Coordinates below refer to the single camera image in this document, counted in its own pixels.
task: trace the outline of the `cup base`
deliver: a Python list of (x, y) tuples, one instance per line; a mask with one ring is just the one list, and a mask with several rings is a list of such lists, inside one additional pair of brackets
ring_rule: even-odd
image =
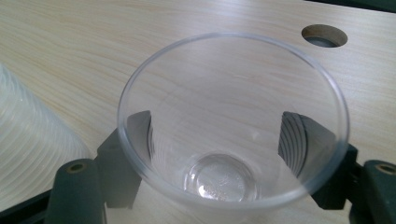
[(250, 169), (226, 154), (210, 154), (198, 160), (184, 175), (184, 190), (224, 202), (254, 201), (258, 195)]

